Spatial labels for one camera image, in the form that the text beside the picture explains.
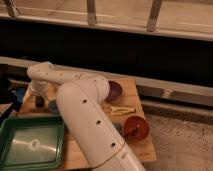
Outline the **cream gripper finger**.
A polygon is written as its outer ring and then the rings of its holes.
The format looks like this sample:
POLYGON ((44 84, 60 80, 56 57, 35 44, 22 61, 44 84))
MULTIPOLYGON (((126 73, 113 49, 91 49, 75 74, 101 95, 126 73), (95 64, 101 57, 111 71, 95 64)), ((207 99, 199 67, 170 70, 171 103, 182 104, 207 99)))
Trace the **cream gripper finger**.
POLYGON ((132 107, 119 107, 119 106, 111 106, 111 114, 113 116, 126 115, 130 113, 135 113, 136 109, 132 107))
POLYGON ((26 92, 23 97, 23 103, 25 103, 29 98, 31 98, 31 94, 29 92, 26 92))

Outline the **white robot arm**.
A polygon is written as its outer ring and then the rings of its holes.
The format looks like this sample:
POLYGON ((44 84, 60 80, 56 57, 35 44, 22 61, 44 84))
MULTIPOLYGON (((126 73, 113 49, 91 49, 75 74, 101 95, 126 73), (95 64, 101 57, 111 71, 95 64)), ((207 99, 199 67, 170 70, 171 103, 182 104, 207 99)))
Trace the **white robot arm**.
POLYGON ((42 95, 48 83, 58 85, 56 104, 93 171, 145 171, 101 107, 110 92, 101 75, 56 70, 50 62, 28 67, 29 91, 42 95))

